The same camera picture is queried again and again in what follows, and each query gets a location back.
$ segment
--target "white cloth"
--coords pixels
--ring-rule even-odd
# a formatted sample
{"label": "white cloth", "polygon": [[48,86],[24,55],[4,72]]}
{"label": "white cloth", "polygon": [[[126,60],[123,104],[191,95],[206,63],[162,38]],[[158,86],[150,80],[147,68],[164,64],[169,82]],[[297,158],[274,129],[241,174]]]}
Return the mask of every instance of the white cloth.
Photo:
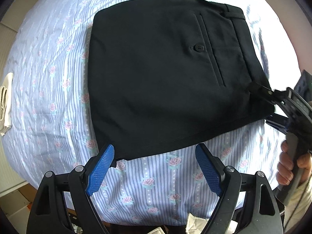
{"label": "white cloth", "polygon": [[289,204],[285,206],[284,226],[289,221],[289,223],[287,224],[285,228],[285,232],[290,230],[296,223],[298,223],[302,219],[304,214],[307,212],[311,202],[312,202],[312,178],[307,179],[303,184],[301,184],[297,188],[296,192],[291,197]]}
{"label": "white cloth", "polygon": [[4,136],[11,126],[11,101],[12,101],[12,81],[13,73],[9,73],[4,78],[0,87],[0,134]]}
{"label": "white cloth", "polygon": [[[185,227],[186,234],[200,234],[208,221],[209,219],[202,219],[202,218],[193,216],[191,213],[189,213],[188,221]],[[234,233],[237,227],[237,224],[238,224],[237,222],[231,221],[226,234]]]}
{"label": "white cloth", "polygon": [[161,227],[158,227],[147,234],[165,234],[165,232],[163,232],[163,229]]}

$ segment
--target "black trousers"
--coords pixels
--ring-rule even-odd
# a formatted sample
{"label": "black trousers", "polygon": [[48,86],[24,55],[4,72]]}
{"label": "black trousers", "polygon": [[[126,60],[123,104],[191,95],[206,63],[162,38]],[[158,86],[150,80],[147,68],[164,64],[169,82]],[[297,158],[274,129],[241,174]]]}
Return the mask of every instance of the black trousers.
{"label": "black trousers", "polygon": [[99,148],[135,159],[184,148],[272,114],[240,8],[205,0],[130,0],[99,11],[88,64]]}

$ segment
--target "crumpled white cloth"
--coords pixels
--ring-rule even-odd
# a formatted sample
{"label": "crumpled white cloth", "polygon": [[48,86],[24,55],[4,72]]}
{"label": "crumpled white cloth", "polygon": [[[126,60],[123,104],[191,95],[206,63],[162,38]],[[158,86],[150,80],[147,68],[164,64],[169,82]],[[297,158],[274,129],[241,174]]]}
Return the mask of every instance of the crumpled white cloth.
{"label": "crumpled white cloth", "polygon": [[[204,229],[208,220],[209,219],[202,219],[202,218],[193,216],[191,213],[189,213],[188,221],[185,227],[186,234],[200,234],[202,230]],[[238,224],[237,222],[231,221],[226,234],[234,233],[237,227],[237,224]]]}
{"label": "crumpled white cloth", "polygon": [[13,73],[9,73],[4,78],[0,86],[0,134],[4,136],[11,126],[11,99],[12,99]]}
{"label": "crumpled white cloth", "polygon": [[165,234],[165,232],[163,232],[163,229],[161,227],[158,227],[147,234]]}

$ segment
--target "floral pattern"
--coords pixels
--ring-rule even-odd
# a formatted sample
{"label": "floral pattern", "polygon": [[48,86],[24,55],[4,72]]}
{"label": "floral pattern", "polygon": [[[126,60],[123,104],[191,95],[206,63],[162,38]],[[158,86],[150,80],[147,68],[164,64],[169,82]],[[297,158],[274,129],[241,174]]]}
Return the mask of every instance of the floral pattern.
{"label": "floral pattern", "polygon": [[62,144],[61,144],[59,141],[56,141],[56,142],[54,143],[54,145],[55,145],[55,147],[58,148],[58,149],[60,149],[60,148],[62,147]]}
{"label": "floral pattern", "polygon": [[57,107],[54,103],[50,104],[49,110],[51,114],[55,114],[57,112]]}
{"label": "floral pattern", "polygon": [[89,104],[89,102],[90,102],[89,93],[85,93],[85,94],[81,95],[80,102],[82,103],[83,106]]}
{"label": "floral pattern", "polygon": [[178,193],[172,193],[168,196],[170,203],[176,203],[181,201],[181,195]]}
{"label": "floral pattern", "polygon": [[239,167],[240,167],[241,169],[244,169],[244,168],[246,168],[247,166],[248,166],[248,159],[242,160],[242,161],[241,161],[241,164],[239,165]]}
{"label": "floral pattern", "polygon": [[232,151],[232,148],[231,147],[229,147],[229,148],[225,148],[223,151],[222,151],[222,156],[221,156],[221,158],[226,158],[227,156],[229,156],[230,155],[230,153],[231,153],[231,151]]}
{"label": "floral pattern", "polygon": [[142,185],[146,189],[150,189],[154,187],[154,178],[146,178],[141,181]]}
{"label": "floral pattern", "polygon": [[147,213],[152,214],[152,215],[158,215],[159,214],[159,210],[156,207],[148,207],[146,211],[147,211]]}
{"label": "floral pattern", "polygon": [[94,148],[96,148],[96,141],[93,140],[93,139],[91,139],[91,140],[86,140],[86,141],[85,141],[85,145],[86,145],[86,147],[89,148],[89,149],[94,149]]}
{"label": "floral pattern", "polygon": [[63,89],[68,90],[70,86],[71,86],[71,80],[69,78],[63,81],[62,83]]}
{"label": "floral pattern", "polygon": [[73,128],[73,123],[71,121],[66,121],[64,127],[66,130],[71,130]]}
{"label": "floral pattern", "polygon": [[169,165],[169,169],[178,169],[181,165],[182,158],[177,156],[169,156],[169,158],[166,160],[166,162]]}
{"label": "floral pattern", "polygon": [[125,172],[125,169],[126,169],[126,164],[125,164],[124,160],[117,161],[115,170],[121,174],[121,173]]}
{"label": "floral pattern", "polygon": [[202,173],[202,171],[194,174],[194,179],[196,183],[201,183],[204,181],[204,174]]}
{"label": "floral pattern", "polygon": [[132,196],[122,196],[122,197],[120,198],[120,201],[121,201],[122,204],[124,204],[124,205],[132,205],[132,204],[133,204]]}
{"label": "floral pattern", "polygon": [[105,180],[103,180],[103,182],[101,183],[101,186],[100,186],[100,188],[102,189],[102,190],[107,190],[107,183],[106,183],[106,181]]}

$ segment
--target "blue striped fabric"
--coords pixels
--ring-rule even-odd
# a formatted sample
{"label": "blue striped fabric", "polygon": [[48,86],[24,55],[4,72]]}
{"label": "blue striped fabric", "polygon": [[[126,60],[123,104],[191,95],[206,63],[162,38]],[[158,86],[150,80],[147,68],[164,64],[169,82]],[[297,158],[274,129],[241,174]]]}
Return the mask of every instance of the blue striped fabric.
{"label": "blue striped fabric", "polygon": [[[2,139],[13,169],[38,188],[46,171],[70,172],[98,153],[90,120],[86,65],[95,13],[125,0],[39,0],[28,12],[4,68],[14,73],[12,128]],[[294,49],[265,0],[208,0],[242,8],[272,88],[300,76]],[[258,121],[205,142],[240,172],[262,170],[277,185],[284,136]],[[182,225],[188,213],[207,218],[218,198],[195,159],[195,146],[110,168],[92,200],[107,222]],[[68,207],[73,207],[66,193]],[[239,197],[238,206],[243,202]]]}

